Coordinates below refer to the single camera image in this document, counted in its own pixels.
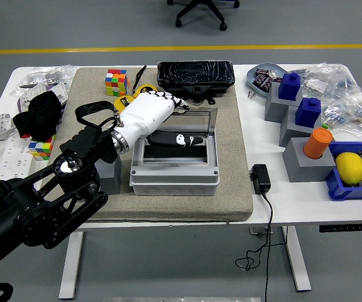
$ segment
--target table leg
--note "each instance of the table leg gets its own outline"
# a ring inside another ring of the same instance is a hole
[[[65,265],[63,266],[59,299],[74,298],[80,251],[82,249],[82,240],[83,232],[73,232],[69,236],[67,256],[65,258]]]
[[[287,252],[292,266],[295,288],[297,291],[310,291],[307,269],[305,268],[304,258],[302,257],[301,247],[295,226],[283,226],[283,234],[287,241]]]

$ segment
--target black case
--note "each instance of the black case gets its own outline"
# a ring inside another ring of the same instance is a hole
[[[202,101],[234,85],[230,61],[179,61],[157,65],[157,83],[180,98]]]

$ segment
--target gray felt mat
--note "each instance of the gray felt mat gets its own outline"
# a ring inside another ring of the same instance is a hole
[[[132,87],[139,68],[126,69]],[[106,94],[104,79],[107,70],[106,67],[87,67],[76,72],[50,161],[60,154],[58,146],[83,128],[75,117],[75,109],[78,106],[102,100],[115,100],[115,97]],[[140,84],[153,84],[158,87],[156,69],[146,69]],[[201,105],[203,106],[209,106],[207,101]],[[230,87],[222,98],[216,99],[215,106],[218,107],[216,138],[220,170],[220,184],[215,196],[135,195],[129,186],[132,156],[129,152],[121,155],[121,194],[109,196],[107,204],[89,221],[247,220],[253,212],[253,200],[234,86]],[[98,114],[87,119],[99,124],[104,117]],[[62,191],[55,189],[48,198],[56,198],[59,194],[62,194]]]

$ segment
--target yellow floor line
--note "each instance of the yellow floor line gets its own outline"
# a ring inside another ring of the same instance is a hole
[[[145,46],[145,47],[87,47],[87,48],[32,48],[0,49],[0,55],[29,53],[72,52],[171,52],[191,50],[277,50],[277,49],[347,49],[362,48],[362,44],[286,44],[286,45],[197,45],[197,46]]]

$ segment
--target gray electrical box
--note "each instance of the gray electrical box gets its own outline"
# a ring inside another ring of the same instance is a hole
[[[174,112],[159,130],[202,137],[198,145],[180,148],[154,146],[146,138],[136,141],[130,186],[136,195],[213,196],[220,183],[217,160],[217,108],[191,108]]]

